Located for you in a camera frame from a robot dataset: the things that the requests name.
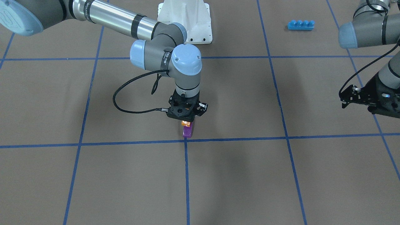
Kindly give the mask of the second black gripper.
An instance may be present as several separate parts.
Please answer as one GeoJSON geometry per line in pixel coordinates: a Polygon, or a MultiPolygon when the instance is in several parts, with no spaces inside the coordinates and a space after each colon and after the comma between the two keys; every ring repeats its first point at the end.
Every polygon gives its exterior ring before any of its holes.
{"type": "Polygon", "coordinates": [[[400,118],[399,88],[393,89],[382,83],[378,75],[374,75],[363,88],[348,86],[339,93],[342,108],[350,103],[364,104],[372,114],[400,118]]]}

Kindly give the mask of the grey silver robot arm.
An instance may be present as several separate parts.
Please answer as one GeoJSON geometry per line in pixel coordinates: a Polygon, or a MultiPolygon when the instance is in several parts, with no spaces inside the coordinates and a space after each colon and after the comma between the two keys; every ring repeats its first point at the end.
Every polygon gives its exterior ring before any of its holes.
{"type": "Polygon", "coordinates": [[[63,21],[75,19],[99,25],[133,38],[130,61],[147,73],[122,84],[113,94],[112,102],[119,111],[143,114],[164,112],[167,117],[193,122],[208,110],[199,100],[201,71],[200,50],[186,43],[188,32],[178,23],[165,24],[104,0],[2,0],[1,25],[14,34],[30,37],[63,21]],[[126,86],[140,78],[156,74],[152,94],[162,77],[173,78],[175,89],[168,108],[129,111],[118,106],[116,97],[126,86]]]}

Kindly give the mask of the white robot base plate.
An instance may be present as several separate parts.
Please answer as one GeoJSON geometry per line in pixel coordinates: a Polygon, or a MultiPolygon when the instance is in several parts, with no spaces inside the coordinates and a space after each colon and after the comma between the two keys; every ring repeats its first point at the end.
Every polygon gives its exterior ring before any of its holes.
{"type": "Polygon", "coordinates": [[[165,0],[158,5],[157,15],[164,24],[181,24],[186,29],[186,43],[213,42],[210,6],[203,0],[165,0]]]}

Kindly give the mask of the second grey robot arm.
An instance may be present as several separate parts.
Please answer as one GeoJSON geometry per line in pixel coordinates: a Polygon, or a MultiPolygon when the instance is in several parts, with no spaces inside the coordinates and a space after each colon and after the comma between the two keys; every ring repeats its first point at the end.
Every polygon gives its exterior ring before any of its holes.
{"type": "MultiPolygon", "coordinates": [[[[353,20],[339,28],[342,48],[363,48],[394,44],[388,53],[399,47],[399,14],[389,14],[390,0],[362,0],[353,20]]],[[[350,103],[364,104],[372,114],[400,117],[399,53],[389,60],[364,87],[344,84],[339,90],[342,108],[350,103]]]]}

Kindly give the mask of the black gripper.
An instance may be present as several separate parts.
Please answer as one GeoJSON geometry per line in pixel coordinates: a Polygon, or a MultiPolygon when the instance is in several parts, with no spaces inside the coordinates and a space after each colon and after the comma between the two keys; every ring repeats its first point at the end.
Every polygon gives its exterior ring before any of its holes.
{"type": "Polygon", "coordinates": [[[208,109],[208,104],[199,101],[199,95],[186,98],[179,94],[170,96],[170,107],[166,115],[180,121],[193,122],[196,116],[202,116],[208,109]]]}

